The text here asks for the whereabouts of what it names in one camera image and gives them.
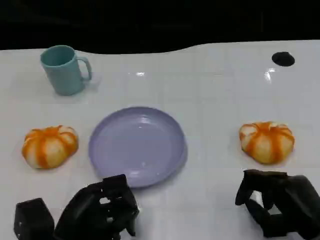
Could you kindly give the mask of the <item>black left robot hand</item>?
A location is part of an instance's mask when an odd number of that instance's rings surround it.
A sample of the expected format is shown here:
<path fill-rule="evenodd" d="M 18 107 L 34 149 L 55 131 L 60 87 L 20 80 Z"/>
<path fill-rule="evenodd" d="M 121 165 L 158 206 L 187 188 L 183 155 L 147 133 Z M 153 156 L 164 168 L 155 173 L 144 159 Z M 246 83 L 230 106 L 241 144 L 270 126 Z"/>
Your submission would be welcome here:
<path fill-rule="evenodd" d="M 54 229 L 56 240 L 119 240 L 126 230 L 136 236 L 139 209 L 124 174 L 104 178 L 79 190 Z"/>

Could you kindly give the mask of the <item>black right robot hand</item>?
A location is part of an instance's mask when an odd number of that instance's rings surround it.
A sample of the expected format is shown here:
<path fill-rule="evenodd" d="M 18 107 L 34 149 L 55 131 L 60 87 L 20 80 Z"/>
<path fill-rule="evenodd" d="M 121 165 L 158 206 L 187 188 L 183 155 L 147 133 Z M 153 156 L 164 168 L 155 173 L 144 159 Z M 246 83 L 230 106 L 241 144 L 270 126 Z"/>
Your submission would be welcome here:
<path fill-rule="evenodd" d="M 235 204 L 246 206 L 266 238 L 293 232 L 305 240 L 320 236 L 320 196 L 304 175 L 244 170 Z"/>

